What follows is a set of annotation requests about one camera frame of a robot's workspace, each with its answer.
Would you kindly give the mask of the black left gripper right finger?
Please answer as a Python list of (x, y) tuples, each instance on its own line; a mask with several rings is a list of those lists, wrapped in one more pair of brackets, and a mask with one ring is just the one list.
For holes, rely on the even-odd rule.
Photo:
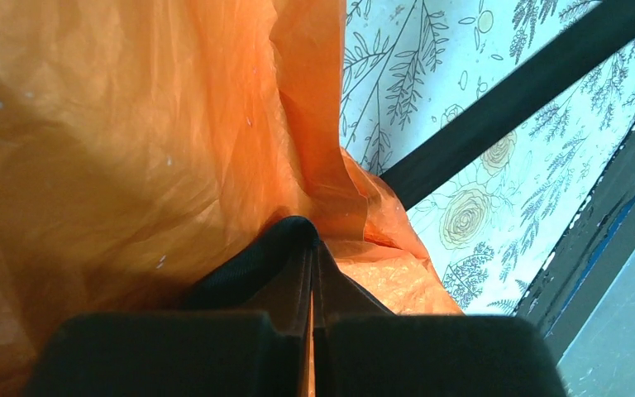
[(337, 267), (313, 260), (319, 396), (563, 396), (542, 337), (506, 316), (397, 315)]

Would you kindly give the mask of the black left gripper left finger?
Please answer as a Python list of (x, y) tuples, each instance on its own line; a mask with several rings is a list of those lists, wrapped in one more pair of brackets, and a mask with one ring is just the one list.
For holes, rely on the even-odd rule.
[(228, 310), (90, 313), (64, 322), (27, 396), (305, 396), (313, 247)]

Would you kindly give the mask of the orange wrapping paper sheet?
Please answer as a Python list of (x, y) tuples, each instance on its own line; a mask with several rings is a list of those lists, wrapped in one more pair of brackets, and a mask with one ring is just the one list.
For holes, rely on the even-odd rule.
[(342, 1), (0, 1), (0, 396), (66, 319), (177, 304), (289, 215), (401, 314), (458, 314), (339, 143)]

